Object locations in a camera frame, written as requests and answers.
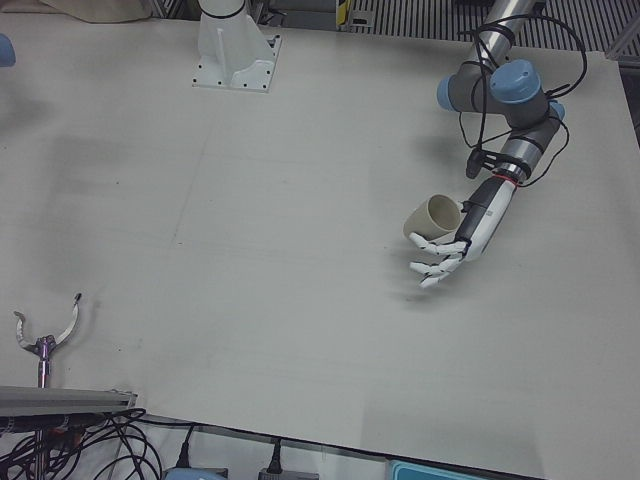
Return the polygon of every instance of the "teal container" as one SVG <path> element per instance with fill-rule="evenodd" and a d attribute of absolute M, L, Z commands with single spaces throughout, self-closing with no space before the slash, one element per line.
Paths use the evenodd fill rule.
<path fill-rule="evenodd" d="M 389 480 L 484 480 L 463 473 L 394 460 L 389 463 Z"/>

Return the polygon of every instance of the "paper cup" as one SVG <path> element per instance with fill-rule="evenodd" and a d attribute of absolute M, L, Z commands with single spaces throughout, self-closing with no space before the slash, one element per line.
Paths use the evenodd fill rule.
<path fill-rule="evenodd" d="M 435 240 L 457 230 L 460 225 L 458 204 L 445 195 L 434 195 L 420 205 L 404 222 L 404 236 L 411 232 Z"/>

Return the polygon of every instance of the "white table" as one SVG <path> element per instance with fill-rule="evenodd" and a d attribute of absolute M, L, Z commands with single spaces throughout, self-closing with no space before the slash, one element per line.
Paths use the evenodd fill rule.
<path fill-rule="evenodd" d="M 406 216 L 479 184 L 434 98 L 468 46 L 282 30 L 265 95 L 191 87 L 197 23 L 3 15 L 0 31 L 18 56 L 0 71 L 0 384 L 35 382 L 11 312 L 55 332 L 81 291 L 53 386 L 556 480 L 640 477 L 640 161 L 615 64 L 589 55 L 566 154 L 482 259 L 423 292 Z M 575 53 L 514 53 L 549 87 L 579 71 Z"/>

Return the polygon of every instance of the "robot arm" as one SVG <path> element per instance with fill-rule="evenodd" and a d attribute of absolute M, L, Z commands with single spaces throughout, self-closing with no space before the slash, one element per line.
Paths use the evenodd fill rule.
<path fill-rule="evenodd" d="M 540 158 L 558 131 L 564 108 L 542 90 L 540 76 L 526 60 L 505 62 L 515 36 L 531 13 L 535 0 L 498 0 L 486 19 L 490 30 L 476 37 L 472 52 L 455 75 L 438 86 L 441 107 L 456 112 L 504 115 L 511 133 L 500 152 L 473 148 L 467 161 L 467 177 L 476 178 L 489 168 L 493 176 L 463 203 L 466 217 L 453 242 L 438 245 L 412 233 L 409 239 L 425 252 L 444 257 L 439 263 L 412 262 L 423 275 L 423 288 L 434 285 L 462 262 L 484 252 L 518 186 L 531 177 Z"/>

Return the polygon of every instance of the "blue joint cap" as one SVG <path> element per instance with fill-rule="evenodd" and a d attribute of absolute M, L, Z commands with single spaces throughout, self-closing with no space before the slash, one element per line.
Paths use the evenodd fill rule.
<path fill-rule="evenodd" d="M 558 103 L 556 100 L 551 100 L 549 102 L 549 106 L 556 111 L 556 115 L 558 115 L 558 118 L 560 120 L 564 120 L 564 114 L 565 114 L 564 105 L 562 105 L 561 103 Z"/>
<path fill-rule="evenodd" d="M 442 80 L 440 80 L 440 83 L 438 84 L 437 97 L 438 104 L 442 108 L 451 112 L 455 112 L 457 110 L 453 108 L 451 99 L 449 98 L 449 82 L 451 81 L 451 77 L 453 77 L 453 75 L 449 75 L 448 77 L 444 77 Z"/>
<path fill-rule="evenodd" d="M 0 33 L 0 67 L 13 67 L 16 63 L 16 52 L 13 50 L 11 40 Z"/>
<path fill-rule="evenodd" d="M 505 63 L 491 76 L 493 98 L 509 105 L 531 100 L 542 87 L 540 75 L 528 60 Z"/>

